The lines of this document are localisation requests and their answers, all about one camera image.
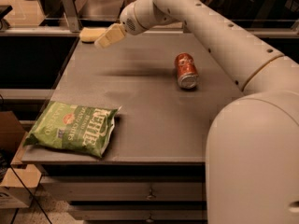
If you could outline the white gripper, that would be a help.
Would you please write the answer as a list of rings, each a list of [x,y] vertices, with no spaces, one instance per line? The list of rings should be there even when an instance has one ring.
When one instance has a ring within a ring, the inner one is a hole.
[[[97,48],[105,49],[126,37],[126,32],[131,35],[139,35],[146,31],[135,14],[135,4],[125,7],[120,14],[120,22],[110,25],[95,41]]]

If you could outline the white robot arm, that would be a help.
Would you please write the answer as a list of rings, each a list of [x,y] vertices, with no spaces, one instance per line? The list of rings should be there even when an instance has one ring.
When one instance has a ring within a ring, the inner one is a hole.
[[[201,0],[136,0],[96,40],[181,21],[242,91],[206,141],[208,224],[299,224],[299,65]]]

